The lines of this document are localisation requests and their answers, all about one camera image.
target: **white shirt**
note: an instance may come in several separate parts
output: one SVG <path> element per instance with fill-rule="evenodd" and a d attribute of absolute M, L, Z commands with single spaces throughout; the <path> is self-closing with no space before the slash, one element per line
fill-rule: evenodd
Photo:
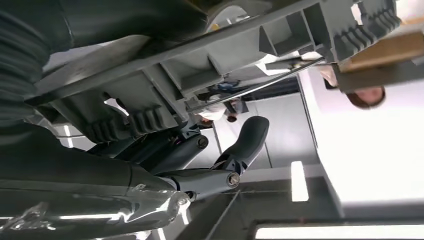
<path fill-rule="evenodd" d="M 206 103 L 209 103 L 218 99 L 220 99 L 219 94 L 212 95 L 209 98 L 209 100 L 206 101 Z M 227 107 L 224 105 L 224 103 L 218 103 L 218 104 L 205 108 L 202 112 L 199 113 L 199 115 L 204 117 L 207 120 L 215 121 L 222 118 L 226 110 L 227 110 Z"/>

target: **black rubber cover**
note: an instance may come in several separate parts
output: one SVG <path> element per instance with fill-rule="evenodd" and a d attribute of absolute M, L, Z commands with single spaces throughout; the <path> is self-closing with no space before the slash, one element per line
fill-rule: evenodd
<path fill-rule="evenodd" d="M 221 154 L 215 164 L 226 161 L 219 169 L 236 171 L 241 175 L 259 155 L 269 127 L 270 121 L 265 117 L 252 116 L 247 119 L 241 127 L 237 141 Z"/>

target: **woman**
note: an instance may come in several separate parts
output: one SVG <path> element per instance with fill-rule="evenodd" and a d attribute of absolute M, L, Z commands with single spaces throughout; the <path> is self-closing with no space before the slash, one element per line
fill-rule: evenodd
<path fill-rule="evenodd" d="M 319 73 L 327 82 L 337 87 L 337 79 L 331 66 L 318 66 Z M 381 105 L 386 99 L 384 86 L 373 86 L 355 90 L 353 93 L 346 93 L 349 101 L 360 109 L 371 109 Z"/>
<path fill-rule="evenodd" d="M 215 94 L 209 97 L 209 99 L 206 101 L 206 103 L 213 102 L 215 100 L 218 100 L 222 97 L 224 97 L 225 94 Z M 229 101 L 236 111 L 236 113 L 231 113 L 228 111 L 227 107 L 224 105 L 224 103 L 218 103 L 212 106 L 207 107 L 202 112 L 200 112 L 198 115 L 201 116 L 200 124 L 204 127 L 212 127 L 212 124 L 215 120 L 221 119 L 224 115 L 227 117 L 226 120 L 230 123 L 234 123 L 237 121 L 237 116 L 239 113 L 243 111 L 243 104 L 240 101 L 240 99 L 233 99 Z"/>

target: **brown hair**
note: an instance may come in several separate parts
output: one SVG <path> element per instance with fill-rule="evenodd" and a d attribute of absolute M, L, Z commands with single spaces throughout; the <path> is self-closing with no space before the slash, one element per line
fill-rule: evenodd
<path fill-rule="evenodd" d="M 228 117 L 226 118 L 226 120 L 227 120 L 228 122 L 230 122 L 230 123 L 234 123 L 235 121 L 237 121 L 237 117 L 235 117 L 235 116 L 228 116 Z"/>
<path fill-rule="evenodd" d="M 367 109 L 378 107 L 386 99 L 386 90 L 383 86 L 381 88 L 382 88 L 381 99 L 378 100 L 377 102 L 374 102 L 373 104 L 369 104 L 369 103 L 365 102 L 354 92 L 353 93 L 346 93 L 346 96 L 354 106 L 356 106 L 360 109 L 367 110 Z"/>
<path fill-rule="evenodd" d="M 212 127 L 212 124 L 214 124 L 214 121 L 212 121 L 212 120 L 203 121 L 202 120 L 198 124 L 202 125 L 205 128 L 210 128 L 210 127 Z"/>

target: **wooden board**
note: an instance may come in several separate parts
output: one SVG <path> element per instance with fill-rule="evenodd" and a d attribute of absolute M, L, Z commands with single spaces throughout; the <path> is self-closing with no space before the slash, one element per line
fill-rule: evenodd
<path fill-rule="evenodd" d="M 340 72 L 388 66 L 424 56 L 424 36 L 421 32 L 383 39 L 355 56 L 338 64 Z"/>

